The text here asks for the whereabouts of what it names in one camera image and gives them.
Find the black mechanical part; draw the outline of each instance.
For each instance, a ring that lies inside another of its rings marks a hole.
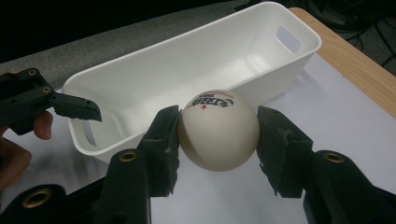
[[[102,121],[96,103],[56,92],[36,68],[0,76],[0,127],[8,126],[18,135],[29,133],[35,116],[51,107],[60,116]]]
[[[301,198],[313,141],[277,110],[259,106],[260,140],[257,146],[262,171],[275,194]]]
[[[123,150],[112,157],[93,223],[151,223],[146,162],[140,149]]]
[[[137,148],[143,148],[148,167],[150,197],[167,197],[177,182],[178,106],[166,107],[158,112]]]
[[[310,170],[317,188],[306,191],[305,211],[327,208],[331,218],[323,220],[321,212],[306,214],[309,223],[396,223],[394,207],[347,156],[318,151]]]
[[[64,224],[66,194],[58,185],[40,185],[21,193],[0,216],[0,223]]]
[[[313,142],[279,111],[260,106],[257,153],[262,171],[284,198],[301,197],[310,224],[396,223],[396,196],[376,188],[337,152]]]
[[[149,224],[150,197],[167,197],[177,182],[179,116],[177,105],[160,110],[137,149],[116,153],[106,177],[82,189],[67,196],[57,185],[26,190],[1,214],[0,223]],[[33,197],[42,200],[35,210],[22,207],[32,192],[43,190],[50,194]]]

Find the ping pong ball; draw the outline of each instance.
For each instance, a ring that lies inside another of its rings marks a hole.
[[[180,146],[193,163],[209,171],[229,171],[253,154],[260,126],[246,99],[214,90],[187,103],[177,131]]]

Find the finger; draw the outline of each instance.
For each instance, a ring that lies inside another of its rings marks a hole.
[[[43,140],[51,138],[53,116],[50,112],[45,111],[35,118],[34,132],[35,135]]]
[[[9,188],[9,187],[15,185],[22,178],[22,176],[28,166],[29,166],[29,163],[26,164],[26,166],[23,167],[18,174],[11,177],[11,179],[4,186],[0,187],[0,189],[6,189],[6,188]]]
[[[0,189],[7,186],[15,176],[19,175],[26,169],[29,164],[32,154],[18,146],[17,144],[8,141],[5,138],[0,140]]]

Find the screw hole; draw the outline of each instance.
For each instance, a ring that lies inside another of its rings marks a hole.
[[[50,88],[44,87],[44,88],[43,88],[43,92],[44,92],[44,93],[50,92]]]
[[[345,161],[344,158],[334,153],[326,153],[324,154],[324,158],[326,158],[326,160],[328,161],[332,161],[336,163],[342,163]]]
[[[51,189],[39,189],[26,197],[23,202],[22,206],[25,208],[35,208],[40,206],[41,204],[45,203],[50,199],[52,195]]]
[[[137,158],[137,154],[135,152],[125,152],[120,155],[121,161],[134,161]]]

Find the white plastic basket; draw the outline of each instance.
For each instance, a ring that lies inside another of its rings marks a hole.
[[[320,44],[286,8],[264,2],[82,71],[63,93],[96,102],[103,122],[70,119],[74,144],[109,162],[137,146],[159,110],[183,108],[203,91],[234,91],[262,105],[287,90]]]

